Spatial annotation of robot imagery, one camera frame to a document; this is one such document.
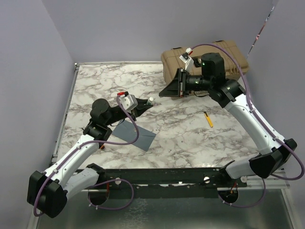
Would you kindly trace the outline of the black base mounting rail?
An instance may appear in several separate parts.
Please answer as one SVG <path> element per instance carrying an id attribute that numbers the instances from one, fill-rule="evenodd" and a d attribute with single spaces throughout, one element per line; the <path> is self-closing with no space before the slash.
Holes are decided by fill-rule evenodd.
<path id="1" fill-rule="evenodd" d="M 218 167 L 104 169 L 88 165 L 99 175 L 94 195 L 109 193 L 112 199 L 134 198 L 217 198 L 217 190 L 230 189 L 234 184 L 246 187 L 241 180 L 222 180 Z"/>

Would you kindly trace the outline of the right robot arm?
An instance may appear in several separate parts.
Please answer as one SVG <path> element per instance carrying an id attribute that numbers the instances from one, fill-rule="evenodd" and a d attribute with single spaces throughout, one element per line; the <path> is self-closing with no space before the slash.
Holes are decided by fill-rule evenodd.
<path id="1" fill-rule="evenodd" d="M 295 150 L 294 139 L 285 139 L 275 130 L 269 134 L 256 113 L 247 104 L 246 91 L 236 81 L 225 76 L 224 59 L 219 53 L 201 56 L 201 75 L 190 75 L 178 68 L 174 79 L 159 93 L 160 97 L 186 97 L 190 92 L 207 91 L 209 96 L 225 108 L 242 125 L 254 141 L 259 154 L 249 159 L 233 161 L 221 168 L 220 183 L 229 187 L 243 176 L 269 177 L 287 162 L 290 150 Z"/>

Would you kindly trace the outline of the tan plastic toolbox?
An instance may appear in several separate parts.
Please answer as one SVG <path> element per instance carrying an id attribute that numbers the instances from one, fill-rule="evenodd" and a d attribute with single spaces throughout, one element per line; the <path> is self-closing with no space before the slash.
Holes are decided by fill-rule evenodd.
<path id="1" fill-rule="evenodd" d="M 185 68 L 179 57 L 186 49 L 173 48 L 161 54 L 166 86 L 172 81 L 178 68 Z M 190 56 L 194 64 L 186 80 L 190 94 L 217 91 L 232 81 L 238 81 L 240 74 L 249 70 L 249 63 L 234 41 L 201 44 L 191 49 L 193 53 Z"/>

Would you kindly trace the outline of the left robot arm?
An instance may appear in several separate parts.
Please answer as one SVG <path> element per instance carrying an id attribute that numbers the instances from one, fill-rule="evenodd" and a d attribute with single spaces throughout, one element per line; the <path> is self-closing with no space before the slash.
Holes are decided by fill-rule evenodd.
<path id="1" fill-rule="evenodd" d="M 89 123 L 76 144 L 55 164 L 31 174 L 27 202 L 33 205 L 34 216 L 46 214 L 54 218 L 75 194 L 86 187 L 101 188 L 105 184 L 102 168 L 95 165 L 75 172 L 90 155 L 109 144 L 110 125 L 126 118 L 135 124 L 137 117 L 153 106 L 153 98 L 139 99 L 127 92 L 118 93 L 116 101 L 117 106 L 111 107 L 105 99 L 95 100 Z"/>

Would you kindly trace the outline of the aluminium table frame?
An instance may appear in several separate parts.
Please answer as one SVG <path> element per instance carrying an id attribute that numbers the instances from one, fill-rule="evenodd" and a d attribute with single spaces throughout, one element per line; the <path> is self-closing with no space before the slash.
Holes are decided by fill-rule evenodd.
<path id="1" fill-rule="evenodd" d="M 81 135 L 89 120 L 92 102 L 105 98 L 116 105 L 121 89 L 140 98 L 155 99 L 153 109 L 137 121 L 156 133 L 150 149 L 132 145 L 108 146 L 86 161 L 104 168 L 208 168 L 256 154 L 256 148 L 241 125 L 209 97 L 160 98 L 164 88 L 162 65 L 158 62 L 84 64 L 77 68 L 72 89 L 60 120 L 54 157 L 62 157 Z M 207 112 L 211 128 L 204 116 Z M 267 179 L 264 201 L 262 182 L 251 177 L 239 189 L 239 205 L 231 208 L 218 198 L 137 198 L 119 211 L 90 207 L 87 191 L 72 198 L 56 218 L 31 217 L 30 229 L 300 229 L 302 223 L 291 199 L 291 185 Z"/>

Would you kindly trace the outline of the green white glue stick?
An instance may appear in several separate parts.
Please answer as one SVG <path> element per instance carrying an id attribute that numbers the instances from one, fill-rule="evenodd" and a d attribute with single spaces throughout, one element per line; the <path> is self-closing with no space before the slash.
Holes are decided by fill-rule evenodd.
<path id="1" fill-rule="evenodd" d="M 149 97 L 149 99 L 147 100 L 147 105 L 152 105 L 153 104 L 153 101 L 154 101 L 154 98 L 153 97 Z"/>

